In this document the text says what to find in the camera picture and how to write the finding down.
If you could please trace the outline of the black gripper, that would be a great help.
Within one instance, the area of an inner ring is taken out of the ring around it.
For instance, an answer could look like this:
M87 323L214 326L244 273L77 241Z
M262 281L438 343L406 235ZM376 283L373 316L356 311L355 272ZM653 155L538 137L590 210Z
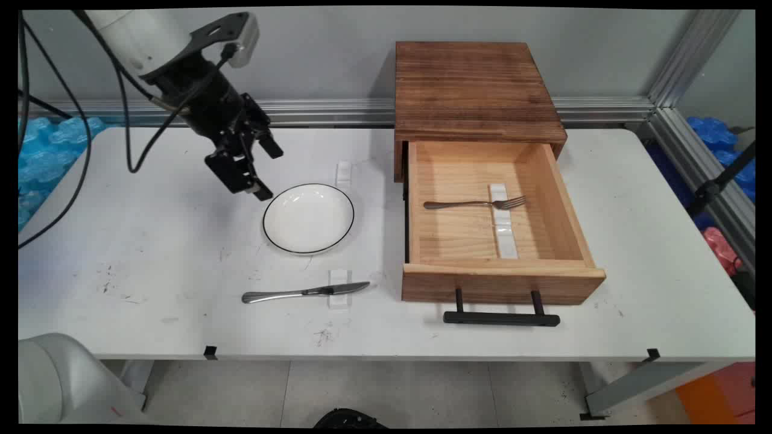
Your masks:
M247 148L258 141L271 159L282 157L282 148L270 131L270 117L248 93L235 90L220 71L223 64L223 60L213 63L204 57L184 57L152 72L150 83L162 91L162 101L171 110L179 109L178 118L216 146L223 145L224 137L238 136ZM226 150L216 150L204 162L232 194L273 199L272 190L257 175L250 151L237 159Z

